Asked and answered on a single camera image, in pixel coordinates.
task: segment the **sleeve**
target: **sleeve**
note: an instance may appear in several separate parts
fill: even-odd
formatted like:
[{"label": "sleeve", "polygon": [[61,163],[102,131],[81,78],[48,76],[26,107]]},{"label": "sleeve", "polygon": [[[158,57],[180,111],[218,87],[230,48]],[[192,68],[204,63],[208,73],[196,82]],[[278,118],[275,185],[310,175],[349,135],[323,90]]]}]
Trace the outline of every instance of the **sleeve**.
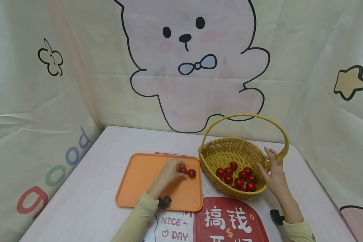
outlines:
[{"label": "sleeve", "polygon": [[290,242],[316,242],[311,225],[306,220],[298,224],[283,221],[283,224]]},{"label": "sleeve", "polygon": [[143,193],[110,242],[138,242],[147,222],[154,216],[158,206],[158,200]]}]

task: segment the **bow tie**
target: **bow tie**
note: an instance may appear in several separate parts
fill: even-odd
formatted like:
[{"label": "bow tie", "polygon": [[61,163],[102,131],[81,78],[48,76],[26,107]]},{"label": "bow tie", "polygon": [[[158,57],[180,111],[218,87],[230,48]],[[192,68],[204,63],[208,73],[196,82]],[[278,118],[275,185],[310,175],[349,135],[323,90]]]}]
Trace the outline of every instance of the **bow tie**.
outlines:
[{"label": "bow tie", "polygon": [[194,69],[199,70],[200,68],[203,69],[214,69],[216,67],[216,56],[213,54],[208,54],[204,56],[199,62],[195,64],[192,63],[182,63],[179,65],[179,73],[183,76],[187,76],[191,74]]}]

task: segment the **wicker basket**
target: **wicker basket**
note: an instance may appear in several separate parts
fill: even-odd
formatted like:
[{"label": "wicker basket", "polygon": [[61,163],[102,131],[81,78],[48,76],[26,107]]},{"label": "wicker basket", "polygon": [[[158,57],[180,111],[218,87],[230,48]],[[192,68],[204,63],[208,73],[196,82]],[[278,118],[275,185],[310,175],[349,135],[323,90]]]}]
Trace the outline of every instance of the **wicker basket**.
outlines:
[{"label": "wicker basket", "polygon": [[[262,178],[260,171],[256,167],[256,163],[259,162],[266,171],[270,171],[270,161],[266,160],[264,153],[261,151],[260,148],[242,138],[217,138],[215,140],[207,142],[206,144],[204,143],[207,134],[210,132],[211,128],[214,125],[221,122],[222,120],[239,116],[249,116],[264,119],[279,128],[279,130],[284,135],[285,146],[283,150],[281,150],[281,152],[276,155],[276,159],[278,162],[281,162],[288,153],[289,138],[285,130],[278,123],[258,114],[233,114],[225,116],[216,120],[207,128],[202,141],[202,145],[199,148],[200,164],[204,170],[204,173],[212,182],[212,184],[214,184],[214,186],[223,194],[226,194],[227,196],[238,200],[246,200],[256,196],[257,194],[260,194],[263,190],[265,190],[266,184]],[[241,192],[237,189],[231,188],[229,185],[225,184],[216,176],[216,169],[228,167],[231,161],[235,161],[238,163],[238,169],[234,171],[232,175],[234,179],[238,177],[238,172],[241,169],[245,167],[251,167],[253,169],[253,175],[257,178],[255,192]]]}]

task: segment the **red cherry tomato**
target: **red cherry tomato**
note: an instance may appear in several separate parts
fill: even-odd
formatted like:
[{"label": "red cherry tomato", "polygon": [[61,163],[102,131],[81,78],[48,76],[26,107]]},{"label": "red cherry tomato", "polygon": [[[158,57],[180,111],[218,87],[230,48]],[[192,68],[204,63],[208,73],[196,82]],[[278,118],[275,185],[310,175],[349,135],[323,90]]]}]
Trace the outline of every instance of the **red cherry tomato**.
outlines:
[{"label": "red cherry tomato", "polygon": [[225,169],[225,173],[231,175],[231,174],[234,173],[234,171],[233,171],[233,169],[231,167],[228,167],[228,168]]},{"label": "red cherry tomato", "polygon": [[243,171],[243,170],[238,173],[238,176],[240,178],[242,178],[243,180],[247,179],[247,173],[245,171]]},{"label": "red cherry tomato", "polygon": [[186,168],[186,167],[184,167],[184,166],[182,166],[182,167],[180,168],[180,171],[179,171],[179,172],[184,173],[184,174],[186,174],[186,175],[187,175],[187,168]]},{"label": "red cherry tomato", "polygon": [[196,176],[196,171],[194,169],[189,169],[187,174],[190,178],[194,178]]},{"label": "red cherry tomato", "polygon": [[241,178],[237,178],[237,179],[235,179],[234,184],[235,184],[235,186],[240,188],[240,187],[243,186],[244,182],[243,182],[243,180]]},{"label": "red cherry tomato", "polygon": [[255,192],[255,183],[247,183],[246,188],[248,189],[248,191]]},{"label": "red cherry tomato", "polygon": [[252,168],[250,168],[250,167],[245,167],[244,169],[243,169],[248,175],[251,175],[251,174],[253,174],[253,169]]},{"label": "red cherry tomato", "polygon": [[225,175],[223,180],[225,181],[225,183],[231,184],[233,182],[233,177],[230,175]]},{"label": "red cherry tomato", "polygon": [[256,177],[253,176],[253,175],[248,175],[247,176],[247,180],[250,182],[250,183],[255,183],[256,182]]},{"label": "red cherry tomato", "polygon": [[230,167],[235,170],[238,168],[238,164],[235,161],[230,162]]},{"label": "red cherry tomato", "polygon": [[224,176],[225,175],[225,169],[223,169],[223,168],[217,168],[216,169],[216,174],[218,176]]}]

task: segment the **white table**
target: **white table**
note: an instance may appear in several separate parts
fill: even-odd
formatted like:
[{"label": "white table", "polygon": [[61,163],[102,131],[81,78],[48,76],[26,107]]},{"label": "white table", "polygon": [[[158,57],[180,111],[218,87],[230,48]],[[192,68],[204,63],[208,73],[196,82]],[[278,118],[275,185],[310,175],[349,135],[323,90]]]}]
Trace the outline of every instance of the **white table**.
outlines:
[{"label": "white table", "polygon": [[[115,195],[131,155],[163,152],[199,157],[198,147],[202,138],[203,136],[194,134],[107,127],[21,241],[108,242],[131,211],[115,204]],[[207,141],[214,138],[216,137],[207,137]],[[283,144],[253,143],[260,148],[268,146],[277,151],[283,148]],[[317,241],[354,242],[340,213],[294,146],[290,146],[284,159],[284,170],[289,188],[305,219],[312,225]],[[204,198],[223,196],[215,191],[205,175],[202,176],[202,184]],[[280,233],[280,226],[276,226],[270,218],[271,209],[280,209],[268,189],[246,203],[259,214],[270,242],[286,241]],[[180,241],[172,239],[176,237],[172,231],[182,230],[185,235],[190,234],[186,239],[182,238],[182,241],[192,242],[194,216],[196,214],[160,211],[157,214],[156,241]],[[164,224],[161,221],[163,217],[179,218],[188,225],[177,227]],[[231,227],[228,219],[226,223],[227,227]],[[147,236],[145,241],[154,241],[151,239],[153,231],[148,234],[152,235]],[[233,242],[234,238],[226,237],[224,241]]]}]

